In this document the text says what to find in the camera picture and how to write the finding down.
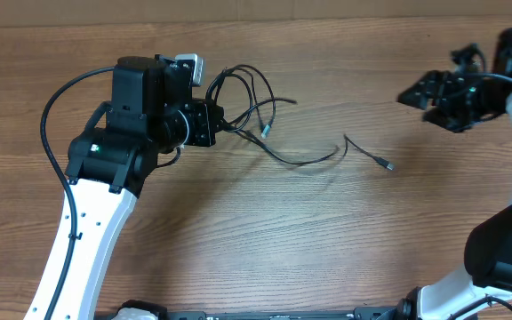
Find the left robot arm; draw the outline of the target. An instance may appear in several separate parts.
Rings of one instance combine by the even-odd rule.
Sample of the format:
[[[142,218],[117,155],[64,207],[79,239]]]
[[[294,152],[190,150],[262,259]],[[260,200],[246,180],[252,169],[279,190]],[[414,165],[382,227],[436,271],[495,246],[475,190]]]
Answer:
[[[112,95],[57,168],[65,191],[57,235],[28,319],[91,319],[112,251],[158,157],[215,143],[223,110],[192,90],[204,80],[198,55],[128,56],[109,68]]]

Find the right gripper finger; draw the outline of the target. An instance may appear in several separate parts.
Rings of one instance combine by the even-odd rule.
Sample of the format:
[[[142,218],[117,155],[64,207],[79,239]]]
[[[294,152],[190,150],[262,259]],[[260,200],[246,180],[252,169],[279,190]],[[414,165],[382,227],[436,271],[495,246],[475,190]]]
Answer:
[[[460,122],[456,117],[446,115],[440,108],[432,108],[424,113],[424,122],[428,122],[449,132],[458,132]]]
[[[411,87],[401,92],[396,101],[406,106],[426,110],[428,101],[433,99],[436,92],[438,72],[429,71]]]

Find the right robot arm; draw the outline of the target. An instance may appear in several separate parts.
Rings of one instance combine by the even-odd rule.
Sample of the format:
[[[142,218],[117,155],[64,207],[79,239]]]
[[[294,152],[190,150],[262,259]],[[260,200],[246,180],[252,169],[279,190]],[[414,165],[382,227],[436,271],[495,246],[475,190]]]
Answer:
[[[423,119],[460,133],[509,115],[512,125],[512,28],[500,33],[492,68],[476,66],[482,52],[470,44],[452,52],[456,69],[429,71],[400,93],[398,102],[423,110]],[[475,227],[460,267],[440,281],[413,289],[385,319],[474,319],[512,301],[512,196],[509,205]]]

